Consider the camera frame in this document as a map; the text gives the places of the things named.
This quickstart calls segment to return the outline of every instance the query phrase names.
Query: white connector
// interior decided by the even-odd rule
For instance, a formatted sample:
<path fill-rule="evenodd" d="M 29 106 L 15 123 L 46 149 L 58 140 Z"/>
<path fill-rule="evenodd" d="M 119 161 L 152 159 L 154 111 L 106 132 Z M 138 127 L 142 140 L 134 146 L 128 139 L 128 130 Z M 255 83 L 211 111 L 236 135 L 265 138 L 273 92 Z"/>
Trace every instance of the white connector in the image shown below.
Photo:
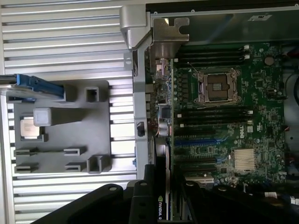
<path fill-rule="evenodd" d="M 214 183 L 214 178 L 211 175 L 207 176 L 196 176 L 196 177 L 186 177 L 187 181 L 194 181 L 194 182 L 199 182 L 202 184 L 207 184 L 207 183 Z"/>

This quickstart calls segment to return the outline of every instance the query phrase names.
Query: heatsink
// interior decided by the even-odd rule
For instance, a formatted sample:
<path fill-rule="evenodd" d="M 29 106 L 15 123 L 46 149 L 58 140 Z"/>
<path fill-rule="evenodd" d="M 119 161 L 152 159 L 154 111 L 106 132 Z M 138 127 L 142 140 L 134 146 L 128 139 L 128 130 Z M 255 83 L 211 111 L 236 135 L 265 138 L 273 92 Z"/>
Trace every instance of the heatsink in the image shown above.
<path fill-rule="evenodd" d="M 244 148 L 235 150 L 235 169 L 239 171 L 250 171 L 256 169 L 256 150 Z"/>

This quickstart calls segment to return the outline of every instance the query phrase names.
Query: chipset heatsink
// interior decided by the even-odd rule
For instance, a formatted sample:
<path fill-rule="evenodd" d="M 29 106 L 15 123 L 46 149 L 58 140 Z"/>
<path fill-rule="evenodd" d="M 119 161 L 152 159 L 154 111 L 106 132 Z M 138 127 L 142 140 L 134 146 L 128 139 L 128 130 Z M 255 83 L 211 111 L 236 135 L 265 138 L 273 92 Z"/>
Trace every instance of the chipset heatsink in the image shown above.
<path fill-rule="evenodd" d="M 256 169 L 256 150 L 254 148 L 236 149 L 234 155 L 236 170 L 251 171 Z"/>
<path fill-rule="evenodd" d="M 237 76 L 234 69 L 200 70 L 197 73 L 199 97 L 194 102 L 206 104 L 223 104 L 238 101 Z"/>

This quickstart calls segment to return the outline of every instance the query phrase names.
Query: cable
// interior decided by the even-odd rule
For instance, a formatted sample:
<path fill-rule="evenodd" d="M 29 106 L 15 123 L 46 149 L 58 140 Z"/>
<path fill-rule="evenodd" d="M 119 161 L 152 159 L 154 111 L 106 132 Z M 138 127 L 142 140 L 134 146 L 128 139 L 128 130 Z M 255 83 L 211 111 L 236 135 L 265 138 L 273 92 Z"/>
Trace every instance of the cable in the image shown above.
<path fill-rule="evenodd" d="M 285 80 L 285 97 L 288 98 L 288 93 L 287 93 L 287 84 L 288 84 L 288 81 L 290 80 L 291 77 L 293 77 L 294 75 L 297 75 L 298 73 L 294 72 L 292 74 L 290 74 L 288 76 L 288 78 L 286 78 Z"/>
<path fill-rule="evenodd" d="M 157 109 L 157 119 L 158 119 L 158 130 L 157 130 L 157 133 L 155 134 L 155 136 L 158 136 L 159 131 L 160 131 L 160 113 L 159 113 L 159 107 Z"/>
<path fill-rule="evenodd" d="M 298 88 L 299 88 L 299 77 L 296 79 L 296 82 L 294 85 L 294 91 L 293 91 L 295 101 L 296 101 L 297 105 L 299 106 Z"/>
<path fill-rule="evenodd" d="M 289 130 L 290 130 L 290 127 L 289 127 L 289 126 L 286 126 L 285 129 L 282 129 L 282 130 L 280 130 L 280 131 L 278 132 L 278 134 L 277 134 L 277 136 L 276 136 L 276 138 L 275 138 L 275 140 L 274 140 L 276 148 L 278 148 L 280 151 L 284 151 L 284 149 L 278 146 L 277 141 L 280 139 L 280 136 L 282 135 L 282 133 L 287 132 L 287 131 L 289 131 Z"/>

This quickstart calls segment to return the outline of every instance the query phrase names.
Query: motherboard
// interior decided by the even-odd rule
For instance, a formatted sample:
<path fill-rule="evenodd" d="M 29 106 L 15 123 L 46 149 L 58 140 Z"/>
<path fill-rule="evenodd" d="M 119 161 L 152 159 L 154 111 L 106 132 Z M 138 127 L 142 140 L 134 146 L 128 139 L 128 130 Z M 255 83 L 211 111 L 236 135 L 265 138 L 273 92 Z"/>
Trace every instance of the motherboard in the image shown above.
<path fill-rule="evenodd" d="M 206 184 L 285 181 L 280 46 L 184 46 L 172 61 L 172 165 Z"/>

